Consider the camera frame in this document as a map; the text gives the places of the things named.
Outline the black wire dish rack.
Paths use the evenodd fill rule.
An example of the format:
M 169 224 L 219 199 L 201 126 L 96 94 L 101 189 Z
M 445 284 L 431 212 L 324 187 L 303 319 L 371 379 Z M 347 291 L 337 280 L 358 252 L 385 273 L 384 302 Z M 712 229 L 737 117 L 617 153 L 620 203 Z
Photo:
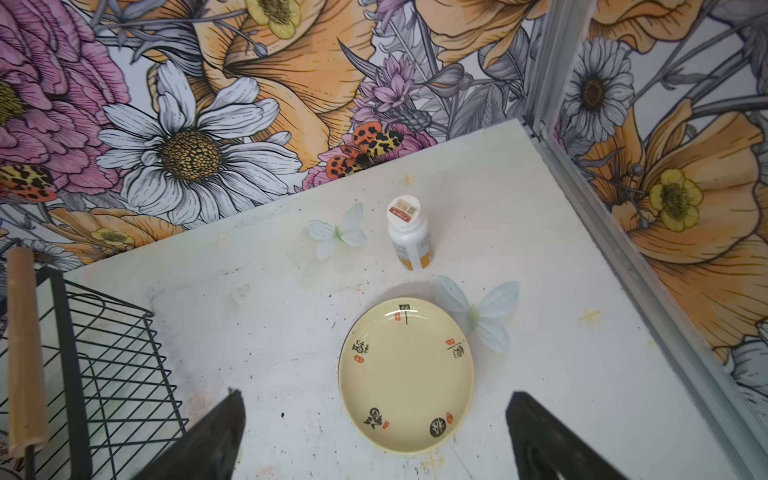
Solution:
M 186 431 L 152 311 L 35 271 L 48 441 L 38 479 L 131 479 Z

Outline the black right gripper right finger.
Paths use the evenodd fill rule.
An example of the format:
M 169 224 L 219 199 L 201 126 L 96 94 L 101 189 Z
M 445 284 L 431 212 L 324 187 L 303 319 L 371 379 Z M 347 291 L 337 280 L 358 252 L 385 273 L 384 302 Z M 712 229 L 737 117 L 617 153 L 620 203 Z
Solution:
M 513 393 L 506 423 L 520 479 L 625 477 L 527 392 Z

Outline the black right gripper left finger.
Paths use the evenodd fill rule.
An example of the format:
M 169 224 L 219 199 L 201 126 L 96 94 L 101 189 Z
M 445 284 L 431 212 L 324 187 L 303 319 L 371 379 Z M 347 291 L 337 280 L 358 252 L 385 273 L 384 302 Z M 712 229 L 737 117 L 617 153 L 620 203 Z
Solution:
M 240 390 L 232 390 L 134 479 L 231 479 L 246 426 Z

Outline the cream plate front row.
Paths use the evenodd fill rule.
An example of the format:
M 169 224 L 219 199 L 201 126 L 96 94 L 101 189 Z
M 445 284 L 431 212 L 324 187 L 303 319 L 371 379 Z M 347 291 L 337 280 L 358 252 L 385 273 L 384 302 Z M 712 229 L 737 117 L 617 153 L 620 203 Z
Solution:
M 339 356 L 338 382 L 356 428 L 377 447 L 416 455 L 448 441 L 474 396 L 470 345 L 427 300 L 401 297 L 366 311 Z

